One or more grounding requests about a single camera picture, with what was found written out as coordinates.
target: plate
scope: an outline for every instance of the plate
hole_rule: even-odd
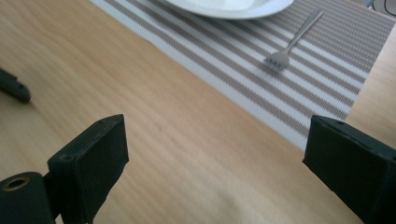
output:
[[[165,0],[175,7],[201,16],[248,20],[273,15],[294,0]]]

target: table surface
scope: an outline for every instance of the table surface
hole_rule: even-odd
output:
[[[393,29],[346,119],[390,147],[395,48]],[[1,1],[0,52],[33,95],[0,93],[0,179],[45,174],[88,126],[124,114],[130,162],[95,223],[361,223],[301,150],[89,1]]]

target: gray and white striped placemat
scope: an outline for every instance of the gray and white striped placemat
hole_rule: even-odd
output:
[[[346,118],[394,26],[347,0],[296,0],[250,21],[196,16],[164,0],[92,1],[302,150],[313,114]],[[265,66],[318,7],[324,14],[289,67]]]

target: gray stripe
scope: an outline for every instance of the gray stripe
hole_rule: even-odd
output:
[[[275,23],[277,26],[281,27],[281,24],[282,24],[282,23],[280,23],[279,21],[274,21],[274,23]],[[251,24],[253,24],[257,29],[266,30],[266,29],[265,29],[265,23],[261,22],[261,20],[251,21]],[[294,31],[292,31],[289,27],[288,27],[288,28],[282,27],[282,29],[285,29],[285,30],[287,30],[287,31],[289,31],[289,32],[294,32]],[[284,41],[286,41],[286,42],[289,42],[289,41],[290,41],[288,38],[286,38],[285,36],[283,36],[283,35],[281,35],[281,34],[276,35],[276,36],[277,36],[277,37],[280,37],[282,40],[284,40]],[[276,45],[276,44],[274,44],[274,46],[276,46],[276,49],[278,49],[278,50],[283,49],[282,46],[279,46],[279,45]],[[302,45],[297,44],[295,48],[299,48],[300,50],[302,50],[302,51],[304,51],[305,53],[311,55],[312,57],[317,58],[319,61],[322,61],[322,62],[326,63],[327,65],[329,65],[330,67],[332,67],[332,68],[334,68],[334,69],[340,71],[340,72],[343,73],[345,76],[350,77],[350,78],[352,78],[352,79],[355,79],[356,81],[359,81],[360,83],[363,83],[364,80],[365,80],[364,77],[361,77],[361,76],[359,76],[359,75],[357,75],[357,74],[355,74],[355,73],[353,73],[353,72],[351,72],[351,71],[345,69],[345,67],[341,66],[340,64],[335,63],[335,62],[333,62],[333,61],[330,61],[329,59],[323,57],[323,56],[320,55],[320,54],[317,54],[316,52],[314,52],[313,50],[311,50],[311,49],[309,49],[309,48],[307,48],[307,47],[304,47],[304,46],[302,46]],[[327,76],[328,79],[332,79],[332,74],[323,74],[323,75],[324,75],[324,76]],[[359,90],[360,90],[360,89],[358,89],[358,90],[353,90],[353,89],[351,89],[351,91],[352,91],[352,92],[355,92],[355,93],[358,93]]]
[[[211,38],[213,41],[215,41],[215,42],[219,43],[220,45],[222,45],[224,48],[229,49],[230,51],[232,51],[235,54],[239,55],[240,57],[245,59],[247,62],[250,62],[251,64],[253,64],[256,67],[260,68],[263,72],[265,72],[267,74],[272,74],[280,82],[282,82],[283,84],[289,86],[291,89],[299,92],[301,95],[303,95],[307,99],[311,100],[315,104],[322,106],[322,108],[324,108],[325,110],[327,110],[327,111],[329,111],[331,113],[334,113],[334,115],[342,115],[342,117],[345,117],[347,115],[347,113],[345,113],[345,112],[341,111],[340,109],[336,108],[334,105],[326,102],[326,100],[319,98],[314,93],[310,92],[309,90],[305,89],[304,87],[297,85],[296,83],[291,81],[289,78],[277,76],[276,73],[273,70],[269,69],[267,66],[263,66],[263,62],[251,57],[250,55],[246,54],[241,49],[238,49],[237,47],[227,43],[226,41],[224,41],[219,36],[208,32],[206,29],[204,29],[200,24],[196,23],[195,21],[192,21],[192,20],[188,19],[187,17],[181,15],[180,13],[178,13],[177,11],[175,11],[173,9],[170,9],[168,7],[165,7],[165,6],[161,5],[161,4],[159,4],[159,2],[157,2],[157,1],[152,1],[152,3],[154,5],[156,5],[157,7],[161,7],[163,10],[165,10],[169,14],[177,17],[181,21],[186,22],[190,26],[194,27],[201,34],[206,35],[207,37]],[[234,38],[236,38],[236,39],[238,39],[240,41],[243,41],[243,43],[246,44],[247,46],[252,46],[253,50],[256,50],[256,49],[260,48],[259,46],[257,46],[255,44],[251,43],[250,41],[246,40],[241,35],[239,35],[237,33],[233,33],[231,31],[228,31],[227,29],[224,29],[223,27],[219,27],[218,25],[216,25],[216,23],[213,20],[206,19],[205,21],[207,21],[211,25],[214,25],[217,28],[221,29],[221,31],[223,31],[224,33],[228,34],[229,36],[232,36],[232,37],[234,37]],[[245,26],[240,26],[240,25],[237,25],[237,26],[239,28],[241,28],[241,29],[245,29],[246,28]],[[215,49],[210,48],[207,44],[205,44],[201,40],[197,39],[195,36],[187,34],[184,31],[182,31],[183,34],[180,33],[179,31],[176,31],[176,32],[178,32],[180,35],[184,35],[184,37],[186,39],[193,40],[192,42],[197,44],[197,45],[199,45],[199,47],[201,49],[205,49],[206,52],[209,52],[210,54],[212,54],[213,56],[215,56],[216,58],[218,58],[222,62],[226,63],[231,68],[233,68],[235,71],[238,71],[241,75],[243,75],[244,77],[248,78],[249,80],[255,82],[257,85],[261,86],[263,89],[266,89],[267,91],[271,92],[273,95],[275,95],[276,97],[281,99],[283,102],[287,103],[288,105],[291,105],[293,108],[295,108],[296,110],[298,110],[302,114],[306,115],[308,118],[310,118],[314,114],[314,111],[311,110],[310,108],[308,108],[305,105],[299,103],[294,98],[288,96],[286,93],[282,92],[281,90],[271,86],[268,82],[266,82],[262,78],[257,77],[254,73],[248,71],[247,69],[245,69],[240,64],[234,63],[232,60],[230,60],[226,56],[220,54]],[[340,100],[341,102],[345,102],[346,104],[349,104],[349,105],[353,104],[352,100],[347,99],[347,97],[345,97],[344,95],[340,94],[337,91],[332,90],[330,87],[324,85],[323,83],[317,82],[312,77],[309,77],[309,76],[307,76],[305,74],[302,74],[302,73],[300,73],[299,75],[300,75],[300,77],[302,79],[306,80],[307,82],[311,83],[312,85],[317,86],[319,89],[325,90],[328,94],[333,96],[335,99]]]
[[[340,1],[339,5],[331,4],[330,1],[311,0],[298,1],[293,4],[290,12],[295,12],[294,7],[304,8],[316,5],[326,8],[332,13],[325,13],[320,23],[315,26],[315,32],[305,38],[313,44],[329,51],[339,58],[345,58],[343,52],[347,52],[347,61],[369,72],[389,36],[394,21],[383,17],[374,17],[374,12],[364,8],[353,7],[347,1]],[[279,19],[296,20],[296,13],[282,15]],[[367,20],[376,21],[371,26]]]
[[[247,27],[245,27],[245,26],[243,26],[243,25],[236,25],[236,26],[237,26],[239,29],[244,30],[246,33],[252,33],[252,34],[254,34],[256,37],[258,37],[258,38],[261,39],[263,42],[265,42],[266,44],[268,44],[268,45],[270,45],[270,46],[272,46],[272,47],[276,47],[276,48],[279,49],[279,50],[283,49],[283,47],[279,46],[278,44],[275,44],[272,40],[270,40],[269,38],[267,38],[267,37],[265,37],[265,36],[263,36],[263,35],[261,35],[261,34],[255,32],[254,30],[248,29]],[[247,39],[242,38],[242,37],[240,37],[240,38],[241,38],[241,39],[244,39],[244,41],[245,41],[244,43],[246,43],[246,44],[249,43],[249,41],[248,41]],[[257,45],[255,46],[255,49],[253,49],[253,50],[255,50],[255,51],[259,52],[259,53],[264,53],[264,50],[262,49],[262,47],[257,46]],[[300,63],[303,63],[303,64],[307,65],[308,67],[311,67],[311,68],[314,69],[314,70],[319,71],[320,74],[322,74],[322,75],[325,76],[326,78],[330,79],[332,82],[337,83],[338,85],[342,86],[343,88],[345,88],[345,89],[347,89],[347,90],[350,90],[350,91],[352,91],[352,92],[356,92],[356,93],[359,92],[360,89],[358,89],[358,88],[356,88],[356,87],[350,85],[349,83],[345,82],[343,79],[341,79],[341,78],[339,78],[339,77],[336,77],[336,76],[334,76],[333,74],[328,73],[327,71],[325,71],[325,70],[323,70],[323,69],[317,67],[315,64],[313,64],[313,63],[309,62],[308,60],[306,60],[306,59],[304,59],[304,58],[298,56],[297,54],[291,53],[290,56],[292,56],[293,59],[295,59],[296,61],[298,61],[298,62],[300,62]],[[300,77],[301,79],[303,79],[303,80],[309,82],[310,84],[312,84],[312,85],[314,85],[314,86],[317,86],[319,89],[322,89],[322,90],[326,91],[328,94],[330,94],[330,96],[334,97],[335,99],[339,100],[340,102],[346,103],[347,105],[353,104],[353,100],[348,99],[346,96],[342,95],[341,93],[339,93],[339,92],[337,92],[337,91],[334,91],[332,88],[330,88],[330,87],[324,85],[323,83],[319,83],[319,82],[315,81],[314,79],[312,79],[311,77],[309,77],[309,76],[308,76],[307,74],[305,74],[305,73],[298,74],[298,77]],[[304,96],[307,97],[308,99],[311,99],[311,97],[312,97],[312,96],[305,95],[305,94],[304,94]]]
[[[156,27],[152,26],[149,24],[147,21],[142,20],[138,16],[136,16],[132,11],[128,10],[124,6],[120,5],[119,3],[111,0],[105,0],[107,1],[111,6],[116,8],[119,12],[124,14],[125,16],[129,17],[131,20],[137,22],[141,26],[145,27],[148,29],[150,32],[156,34],[159,36],[161,39],[163,39],[166,43],[171,45],[173,48],[177,49],[178,51],[182,52],[184,55],[195,61],[196,63],[200,64],[202,67],[206,68],[210,73],[215,75],[217,78],[221,79],[228,85],[230,85],[232,88],[236,89],[243,95],[245,95],[247,98],[249,98],[251,101],[255,102],[258,104],[261,108],[264,110],[268,111],[272,115],[274,115],[276,118],[283,120],[288,124],[293,130],[295,130],[297,133],[300,133],[303,136],[307,136],[308,134],[308,128],[305,127],[300,121],[296,120],[295,118],[289,116],[270,102],[266,101],[265,99],[262,99],[259,95],[257,95],[255,92],[247,89],[245,86],[240,84],[239,82],[235,81],[231,77],[227,76],[224,72],[222,72],[220,69],[218,69],[216,66],[213,64],[209,63],[205,59],[203,59],[201,56],[197,55],[196,53],[192,52],[191,50],[185,48],[184,46],[180,45],[173,37],[170,35],[166,34],[165,32],[157,29]],[[159,23],[162,23],[163,25],[168,26],[169,28],[180,32],[181,34],[186,35],[184,31],[182,31],[179,27],[175,26],[171,22],[167,21],[164,17],[161,17],[154,11],[150,10],[149,8],[143,6],[142,4],[138,3],[137,1],[134,0],[128,0],[132,5],[135,7],[139,8],[140,10],[148,13],[150,17],[154,20],[156,20]]]

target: fork handle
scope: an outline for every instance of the fork handle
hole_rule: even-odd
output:
[[[320,18],[320,16],[323,14],[323,10],[321,9],[316,9],[312,14],[306,19],[304,24],[301,26],[300,30],[298,33],[294,36],[294,38],[290,41],[288,47],[286,48],[286,51],[289,52],[290,49],[297,43],[297,41],[300,39],[301,36],[303,36],[309,28]]]

